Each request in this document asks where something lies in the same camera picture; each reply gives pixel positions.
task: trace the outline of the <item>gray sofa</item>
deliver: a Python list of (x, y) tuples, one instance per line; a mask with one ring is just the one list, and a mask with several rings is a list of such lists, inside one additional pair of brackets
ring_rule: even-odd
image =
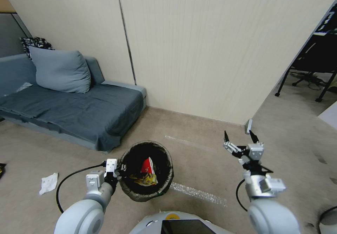
[[(106, 81), (97, 60), (85, 60), (92, 85), (83, 94), (38, 86), (35, 66), (25, 54), (0, 58), (0, 117), (91, 149), (111, 151), (146, 107), (146, 90)], [(22, 89), (27, 82), (32, 85)]]

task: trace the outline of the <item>chair leg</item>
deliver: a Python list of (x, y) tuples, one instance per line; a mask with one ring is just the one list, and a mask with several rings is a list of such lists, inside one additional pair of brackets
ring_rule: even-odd
[(298, 81), (292, 83), (292, 85), (295, 87), (297, 84), (299, 84), (301, 81), (308, 79), (310, 80), (310, 77), (313, 75), (314, 72), (309, 72), (306, 75), (304, 75), (302, 78), (300, 78)]
[(325, 85), (322, 93), (319, 95), (319, 97), (315, 100), (316, 102), (321, 102), (323, 100), (323, 96), (325, 95), (326, 91), (328, 90), (328, 88), (330, 87), (331, 82), (333, 81), (333, 79), (336, 77), (337, 74), (337, 70), (335, 70), (333, 72), (333, 74), (331, 75), (328, 83)]
[(287, 76), (288, 76), (288, 73), (289, 73), (289, 71), (290, 71), (290, 68), (291, 68), (291, 66), (290, 66), (290, 67), (288, 68), (288, 70), (285, 72), (285, 75), (284, 75), (284, 77), (283, 77), (283, 79), (282, 79), (281, 85), (280, 85), (280, 87), (278, 88), (277, 93), (275, 93), (275, 96), (280, 96), (281, 89), (282, 89), (282, 87), (283, 87), (283, 84), (284, 84), (284, 82), (285, 82), (285, 79), (286, 79)]

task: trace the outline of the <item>white tissue on floor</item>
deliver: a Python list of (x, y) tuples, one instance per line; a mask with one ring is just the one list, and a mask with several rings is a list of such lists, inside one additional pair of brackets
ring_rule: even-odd
[(56, 188), (58, 175), (59, 173), (53, 173), (48, 177), (42, 178), (41, 190), (39, 191), (40, 195), (43, 195), (44, 193), (54, 190)]

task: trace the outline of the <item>dark gray blanket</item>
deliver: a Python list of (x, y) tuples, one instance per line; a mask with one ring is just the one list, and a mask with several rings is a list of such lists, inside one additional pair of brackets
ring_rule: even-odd
[(94, 85), (85, 94), (33, 85), (0, 98), (0, 115), (10, 113), (39, 126), (44, 122), (48, 129), (94, 143), (99, 151), (120, 145), (142, 108), (140, 91), (107, 85)]

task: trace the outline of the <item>bubble wrap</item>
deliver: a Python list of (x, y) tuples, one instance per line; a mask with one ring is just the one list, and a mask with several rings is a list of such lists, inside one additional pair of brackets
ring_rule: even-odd
[(215, 204), (219, 204), (219, 205), (222, 205), (224, 207), (227, 206), (226, 199), (221, 198), (221, 197), (216, 196), (216, 195), (213, 195), (213, 194), (210, 194), (210, 193), (207, 193), (207, 192), (197, 190), (195, 188), (187, 187), (187, 186), (184, 186), (182, 184), (175, 183), (175, 182), (171, 183), (170, 188), (173, 188), (174, 190), (182, 192), (184, 194), (187, 194), (187, 195), (199, 198), (199, 199), (203, 199), (205, 201), (209, 201), (209, 202), (212, 202), (212, 203), (215, 203)]

